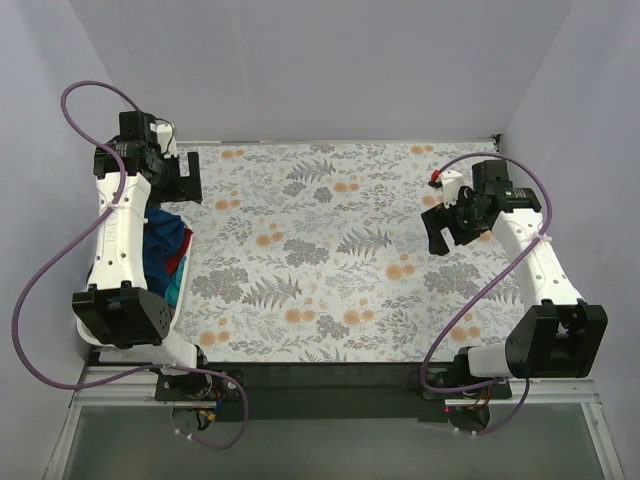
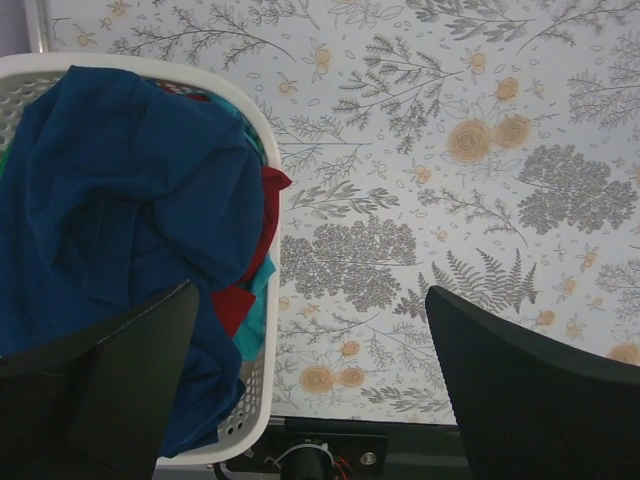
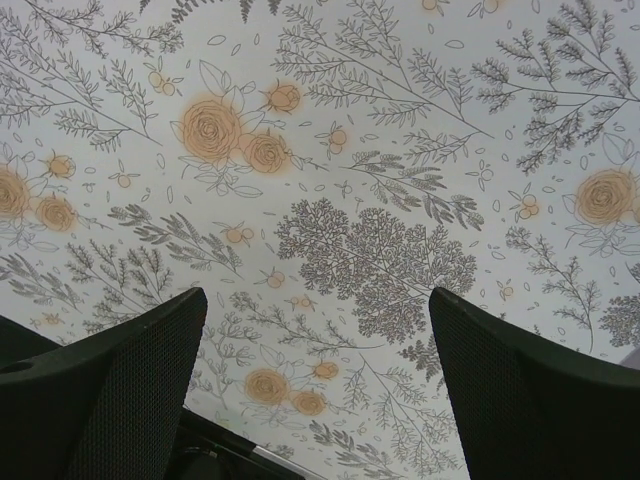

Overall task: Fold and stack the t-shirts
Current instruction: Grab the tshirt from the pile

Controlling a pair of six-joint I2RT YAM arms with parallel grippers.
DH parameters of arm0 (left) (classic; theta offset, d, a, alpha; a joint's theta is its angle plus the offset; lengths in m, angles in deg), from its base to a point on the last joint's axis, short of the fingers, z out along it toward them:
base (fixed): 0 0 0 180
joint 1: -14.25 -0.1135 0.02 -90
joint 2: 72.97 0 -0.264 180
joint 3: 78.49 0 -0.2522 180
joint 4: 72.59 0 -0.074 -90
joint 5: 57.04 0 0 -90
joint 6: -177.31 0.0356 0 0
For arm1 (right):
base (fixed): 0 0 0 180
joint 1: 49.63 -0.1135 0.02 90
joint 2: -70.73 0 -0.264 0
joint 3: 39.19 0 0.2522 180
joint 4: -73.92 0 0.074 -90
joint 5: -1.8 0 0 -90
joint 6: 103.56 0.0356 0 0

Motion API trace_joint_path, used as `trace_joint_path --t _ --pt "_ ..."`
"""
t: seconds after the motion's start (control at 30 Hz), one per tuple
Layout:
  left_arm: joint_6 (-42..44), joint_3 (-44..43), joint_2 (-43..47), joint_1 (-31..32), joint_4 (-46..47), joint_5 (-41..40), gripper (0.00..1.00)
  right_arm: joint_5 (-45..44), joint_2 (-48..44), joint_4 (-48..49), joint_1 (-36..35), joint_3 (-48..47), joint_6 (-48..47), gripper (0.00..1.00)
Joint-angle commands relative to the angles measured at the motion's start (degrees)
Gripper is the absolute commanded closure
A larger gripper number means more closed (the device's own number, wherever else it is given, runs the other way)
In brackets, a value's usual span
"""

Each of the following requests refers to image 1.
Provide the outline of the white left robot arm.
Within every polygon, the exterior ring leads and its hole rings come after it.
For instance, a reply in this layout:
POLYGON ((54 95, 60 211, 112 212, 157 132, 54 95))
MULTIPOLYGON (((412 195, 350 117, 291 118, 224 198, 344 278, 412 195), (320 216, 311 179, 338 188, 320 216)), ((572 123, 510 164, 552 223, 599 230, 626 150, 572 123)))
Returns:
POLYGON ((110 349, 119 362, 150 362, 160 385, 180 398, 201 400, 213 388, 200 367, 202 350, 176 331, 193 231, 166 202, 201 203, 199 156, 187 155, 182 175, 174 126, 150 113, 119 115, 108 150, 96 150, 99 210, 96 253, 86 288, 73 295, 80 336, 110 349))

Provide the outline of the dark blue t shirt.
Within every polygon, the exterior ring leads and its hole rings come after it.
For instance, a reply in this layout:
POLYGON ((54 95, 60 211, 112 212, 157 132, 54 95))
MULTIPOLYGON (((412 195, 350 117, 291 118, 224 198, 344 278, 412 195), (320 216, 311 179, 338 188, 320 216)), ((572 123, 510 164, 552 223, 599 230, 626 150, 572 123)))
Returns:
POLYGON ((170 280, 165 261, 182 244, 186 225, 180 216, 158 207, 146 208, 144 219, 143 269, 147 289, 164 296, 170 280))

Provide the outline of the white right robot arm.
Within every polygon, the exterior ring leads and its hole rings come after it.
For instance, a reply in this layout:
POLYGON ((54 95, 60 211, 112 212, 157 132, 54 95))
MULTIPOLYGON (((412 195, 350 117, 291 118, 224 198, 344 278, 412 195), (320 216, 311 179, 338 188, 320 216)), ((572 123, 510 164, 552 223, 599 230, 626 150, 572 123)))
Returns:
POLYGON ((472 183, 454 171, 456 159, 432 173, 429 184, 442 203, 422 213, 429 252, 445 256, 449 247, 467 245, 490 232, 500 243, 508 265, 463 308, 467 313, 480 299, 513 274, 525 313, 502 343, 470 347, 457 357, 452 382, 442 386, 428 379, 425 359, 418 378, 432 394, 475 397, 511 378, 571 379, 590 373, 608 318, 600 305, 588 303, 573 286, 553 249, 547 230, 551 200, 542 186, 517 187, 509 177, 512 159, 497 153, 474 154, 472 183))

